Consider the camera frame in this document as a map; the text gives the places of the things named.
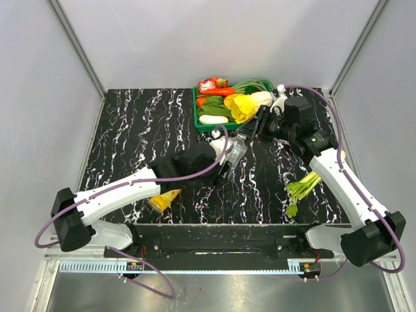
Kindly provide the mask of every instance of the black marble tabletop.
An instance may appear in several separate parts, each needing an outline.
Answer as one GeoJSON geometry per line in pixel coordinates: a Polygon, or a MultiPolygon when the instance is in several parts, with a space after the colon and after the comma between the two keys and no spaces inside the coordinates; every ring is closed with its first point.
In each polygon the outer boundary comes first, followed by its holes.
{"type": "MultiPolygon", "coordinates": [[[[287,90],[287,95],[305,96],[314,104],[320,127],[334,135],[330,115],[319,97],[301,89],[287,90]]],[[[156,157],[192,148],[199,140],[211,138],[194,127],[191,89],[109,90],[81,190],[128,176],[156,157]]],[[[287,217],[285,185],[307,173],[303,161],[283,145],[253,140],[229,183],[214,188],[189,182],[164,214],[142,200],[109,213],[104,220],[138,224],[347,223],[323,182],[298,204],[295,218],[287,217]]]]}

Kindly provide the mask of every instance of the gray wall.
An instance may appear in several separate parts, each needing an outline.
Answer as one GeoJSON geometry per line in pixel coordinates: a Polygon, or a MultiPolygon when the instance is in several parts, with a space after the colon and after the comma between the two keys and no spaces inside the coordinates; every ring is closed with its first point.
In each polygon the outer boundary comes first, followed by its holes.
{"type": "Polygon", "coordinates": [[[105,88],[329,88],[377,0],[60,0],[105,88]]]}
{"type": "Polygon", "coordinates": [[[362,180],[407,226],[404,278],[416,294],[416,1],[392,0],[335,95],[362,180]]]}
{"type": "Polygon", "coordinates": [[[0,302],[22,312],[44,252],[34,236],[73,187],[99,97],[45,0],[0,1],[0,302]]]}

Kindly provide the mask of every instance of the orange carrot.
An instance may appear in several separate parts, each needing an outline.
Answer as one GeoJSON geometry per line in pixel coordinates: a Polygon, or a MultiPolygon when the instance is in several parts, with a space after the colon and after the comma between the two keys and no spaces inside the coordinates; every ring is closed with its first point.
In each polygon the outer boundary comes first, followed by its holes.
{"type": "Polygon", "coordinates": [[[199,97],[198,99],[196,99],[196,106],[201,107],[203,105],[203,102],[205,102],[207,98],[206,97],[199,97]]]}
{"type": "Polygon", "coordinates": [[[202,92],[202,94],[206,96],[230,96],[234,93],[234,88],[230,86],[228,88],[211,89],[202,92]]]}

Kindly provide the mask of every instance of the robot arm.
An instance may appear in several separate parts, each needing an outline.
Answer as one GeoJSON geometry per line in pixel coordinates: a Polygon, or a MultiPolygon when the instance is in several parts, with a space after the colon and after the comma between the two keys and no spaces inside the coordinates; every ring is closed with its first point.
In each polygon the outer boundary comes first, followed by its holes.
{"type": "Polygon", "coordinates": [[[305,233],[307,247],[343,252],[361,267],[396,246],[385,226],[374,214],[377,210],[400,239],[406,220],[400,212],[393,214],[379,203],[343,161],[340,169],[337,144],[330,135],[317,129],[312,106],[304,97],[286,99],[283,116],[263,107],[238,133],[248,137],[285,140],[312,170],[322,178],[343,207],[351,228],[314,226],[305,233]],[[347,171],[358,189],[370,200],[369,207],[343,171],[347,171]]]}
{"type": "MultiPolygon", "coordinates": [[[[75,203],[75,198],[86,199],[71,211],[56,219],[53,224],[57,232],[60,248],[70,252],[93,244],[112,246],[119,250],[128,247],[134,240],[134,231],[126,224],[112,224],[100,220],[106,214],[129,203],[149,198],[169,190],[181,189],[184,181],[169,181],[158,184],[154,181],[135,183],[137,180],[175,178],[187,176],[206,169],[220,156],[225,146],[225,138],[210,144],[200,142],[190,150],[180,151],[157,159],[148,167],[121,180],[109,183],[94,190],[73,194],[69,188],[57,193],[51,216],[75,203]]],[[[198,177],[205,184],[213,185],[219,177],[226,175],[228,168],[223,162],[211,171],[198,177]]]]}

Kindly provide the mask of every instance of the green plastic basket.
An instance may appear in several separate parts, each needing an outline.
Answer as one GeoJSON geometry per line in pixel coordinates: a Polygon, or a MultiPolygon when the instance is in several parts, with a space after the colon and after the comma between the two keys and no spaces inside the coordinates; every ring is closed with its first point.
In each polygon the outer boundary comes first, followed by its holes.
{"type": "MultiPolygon", "coordinates": [[[[270,85],[270,83],[264,81],[261,82],[262,84],[264,84],[264,86],[266,87],[266,89],[271,92],[272,91],[272,86],[270,85]]],[[[248,88],[246,88],[245,90],[245,94],[251,94],[253,92],[257,91],[256,88],[249,86],[248,88]]],[[[192,95],[194,98],[194,124],[195,124],[195,128],[199,131],[199,132],[211,132],[212,130],[215,129],[216,125],[203,125],[202,123],[200,123],[199,119],[198,119],[198,115],[196,114],[196,96],[198,95],[198,88],[194,87],[192,89],[192,95]]],[[[236,130],[237,128],[241,127],[242,125],[244,125],[243,123],[236,123],[236,122],[228,122],[228,123],[222,123],[222,125],[227,129],[227,130],[236,130]]]]}

